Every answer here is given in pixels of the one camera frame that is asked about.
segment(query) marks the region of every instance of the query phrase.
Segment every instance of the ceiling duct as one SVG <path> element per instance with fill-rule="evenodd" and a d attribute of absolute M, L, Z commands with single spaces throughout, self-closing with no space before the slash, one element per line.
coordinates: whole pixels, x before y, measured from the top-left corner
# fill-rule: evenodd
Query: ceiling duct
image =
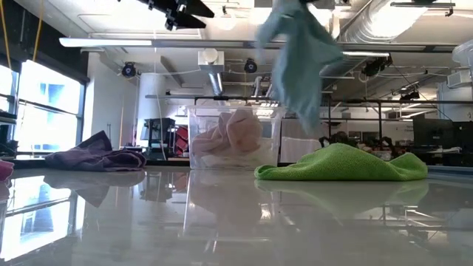
<path fill-rule="evenodd" d="M 372 0 L 358 13 L 339 41 L 357 44 L 385 44 L 408 30 L 427 9 L 425 7 L 391 7 L 394 0 Z M 321 76 L 342 76 L 362 64 L 366 57 L 345 57 L 342 62 L 325 66 Z M 326 89 L 336 80 L 324 79 Z"/>
<path fill-rule="evenodd" d="M 212 85 L 212 91 L 215 95 L 223 93 L 222 72 L 225 71 L 225 58 L 223 52 L 213 48 L 199 51 L 198 64 L 202 71 L 208 73 Z"/>

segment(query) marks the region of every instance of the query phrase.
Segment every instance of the security camera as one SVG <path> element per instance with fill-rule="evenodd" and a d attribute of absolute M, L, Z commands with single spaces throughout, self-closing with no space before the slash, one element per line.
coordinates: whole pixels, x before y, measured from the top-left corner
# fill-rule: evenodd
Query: security camera
<path fill-rule="evenodd" d="M 121 70 L 121 75 L 125 78 L 133 78 L 136 76 L 137 71 L 134 62 L 126 62 L 125 66 Z"/>
<path fill-rule="evenodd" d="M 258 70 L 258 65 L 254 62 L 253 59 L 248 58 L 245 63 L 245 72 L 246 73 L 255 73 Z"/>

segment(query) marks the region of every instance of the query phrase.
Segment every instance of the ceiling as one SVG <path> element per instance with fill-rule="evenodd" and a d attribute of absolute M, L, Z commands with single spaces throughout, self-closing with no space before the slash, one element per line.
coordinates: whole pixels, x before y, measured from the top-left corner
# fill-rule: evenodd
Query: ceiling
<path fill-rule="evenodd" d="M 39 15 L 40 1 L 16 0 L 35 15 Z M 44 21 L 52 25 L 64 35 L 76 38 L 184 38 L 205 40 L 253 40 L 258 23 L 264 21 L 270 8 L 254 8 L 258 0 L 204 0 L 214 10 L 217 17 L 221 14 L 221 6 L 227 5 L 228 10 L 236 17 L 231 30 L 226 30 L 228 20 L 212 18 L 203 21 L 207 23 L 204 30 L 178 30 L 169 32 L 164 29 L 164 16 L 156 10 L 149 11 L 144 4 L 136 0 L 44 0 Z M 368 0 L 351 0 L 349 10 L 340 10 L 338 16 L 340 25 L 347 23 Z M 395 39 L 401 44 L 462 44 L 473 39 L 473 1 L 454 0 L 457 6 L 455 14 L 446 18 L 445 10 L 429 10 L 421 16 L 411 28 Z M 113 61 L 118 68 L 124 61 L 136 61 L 142 72 L 165 72 L 172 69 L 175 72 L 187 72 L 198 69 L 198 48 L 109 48 L 103 54 Z M 272 63 L 278 55 L 277 50 L 265 50 L 258 54 L 256 50 L 226 49 L 225 70 L 223 81 L 244 82 L 254 81 L 257 75 L 238 74 L 243 71 L 243 62 L 247 58 L 256 58 L 259 62 L 259 75 L 269 75 Z M 383 74 L 412 74 L 423 72 L 421 67 L 458 67 L 452 61 L 450 54 L 432 53 L 394 53 L 393 61 L 399 69 L 389 68 Z M 168 68 L 163 68 L 160 62 L 167 62 Z M 337 81 L 334 98 L 387 98 L 392 90 L 405 86 L 404 78 L 385 78 L 378 76 L 367 83 L 358 80 L 360 67 L 349 73 L 353 80 Z M 450 69 L 430 69 L 437 74 L 448 74 Z M 204 72 L 192 72 L 180 75 L 185 86 L 205 87 L 209 83 Z M 432 75 L 409 75 L 409 82 L 426 80 L 425 90 L 435 88 L 435 82 L 445 77 Z"/>

